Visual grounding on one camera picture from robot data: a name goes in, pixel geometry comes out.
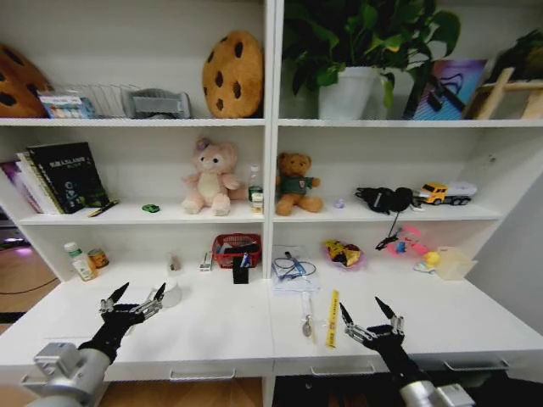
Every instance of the book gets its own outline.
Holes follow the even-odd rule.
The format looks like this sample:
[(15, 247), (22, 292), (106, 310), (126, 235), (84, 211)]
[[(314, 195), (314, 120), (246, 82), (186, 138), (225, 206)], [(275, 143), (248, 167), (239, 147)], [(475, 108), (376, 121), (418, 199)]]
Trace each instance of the book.
[(413, 86), (404, 120), (460, 120), (483, 77), (484, 59), (433, 62), (428, 81)]
[(16, 161), (9, 161), (7, 163), (1, 163), (3, 172), (8, 177), (9, 181), (14, 185), (15, 189), (20, 192), (20, 194), (26, 199), (26, 202), (38, 213), (43, 213), (42, 208), (37, 202), (36, 198), (32, 195), (30, 189), (25, 183), (22, 172), (17, 166)]
[(59, 203), (55, 199), (51, 189), (43, 180), (42, 175), (37, 170), (28, 153), (17, 153), (19, 162), (17, 166), (20, 168), (32, 195), (42, 207), (44, 214), (58, 215), (64, 211), (60, 208)]
[(83, 207), (100, 208), (109, 202), (87, 142), (27, 148), (66, 214)]

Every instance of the pink toy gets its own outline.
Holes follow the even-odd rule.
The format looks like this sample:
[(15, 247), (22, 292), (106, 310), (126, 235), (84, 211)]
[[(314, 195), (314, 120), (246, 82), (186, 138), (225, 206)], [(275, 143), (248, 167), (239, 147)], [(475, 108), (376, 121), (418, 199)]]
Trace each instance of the pink toy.
[(419, 242), (421, 232), (415, 226), (402, 226), (395, 235), (398, 237), (398, 240), (389, 243), (387, 246), (387, 252), (390, 254), (398, 257), (409, 251), (413, 251), (415, 254), (422, 256), (428, 252), (428, 248)]
[(236, 148), (230, 142), (215, 145), (203, 137), (196, 141), (193, 162), (198, 173), (183, 178), (192, 189), (182, 203), (188, 214), (197, 214), (209, 206), (214, 215), (228, 215), (230, 198), (235, 198), (229, 197), (230, 192), (241, 188), (238, 178), (231, 174), (237, 161)]

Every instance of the drawer handle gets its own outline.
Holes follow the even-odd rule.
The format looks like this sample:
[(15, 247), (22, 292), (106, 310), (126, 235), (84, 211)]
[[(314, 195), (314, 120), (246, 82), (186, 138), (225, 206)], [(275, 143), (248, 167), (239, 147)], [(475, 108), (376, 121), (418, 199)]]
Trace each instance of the drawer handle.
[(177, 373), (170, 371), (170, 382), (209, 382), (209, 381), (221, 381), (232, 380), (236, 376), (236, 369), (232, 369), (232, 374), (223, 375), (221, 373), (208, 376), (188, 376), (184, 373)]
[(315, 377), (330, 377), (330, 376), (365, 376), (372, 375), (376, 372), (374, 365), (369, 365), (369, 367), (362, 371), (316, 371), (315, 368), (311, 367), (311, 374)]
[(449, 362), (443, 363), (450, 371), (506, 371), (511, 368), (511, 365), (506, 360), (500, 358), (500, 366), (481, 366), (481, 367), (452, 367)]

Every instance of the toy truck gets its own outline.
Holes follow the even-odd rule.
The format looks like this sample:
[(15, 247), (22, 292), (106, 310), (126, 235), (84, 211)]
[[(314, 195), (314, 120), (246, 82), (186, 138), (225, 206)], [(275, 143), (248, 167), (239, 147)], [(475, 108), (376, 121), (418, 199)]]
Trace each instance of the toy truck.
[(418, 200), (432, 205), (458, 206), (471, 201), (476, 192), (477, 187), (469, 182), (450, 182), (448, 185), (429, 182), (418, 191)]

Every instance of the red basket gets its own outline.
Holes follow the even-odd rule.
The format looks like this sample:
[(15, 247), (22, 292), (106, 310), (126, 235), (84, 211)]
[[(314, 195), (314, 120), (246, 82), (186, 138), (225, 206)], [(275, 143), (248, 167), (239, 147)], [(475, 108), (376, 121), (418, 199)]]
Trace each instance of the red basket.
[(213, 253), (213, 260), (216, 261), (222, 269), (231, 269), (233, 259), (235, 257), (243, 257), (243, 253), (235, 254), (220, 254), (219, 251), (224, 243), (228, 243), (233, 248), (240, 246), (248, 246), (250, 244), (258, 244), (258, 252), (249, 253), (249, 268), (256, 267), (260, 262), (262, 255), (262, 243), (260, 241), (260, 235), (254, 235), (251, 233), (233, 233), (231, 235), (219, 235), (213, 242), (211, 253)]

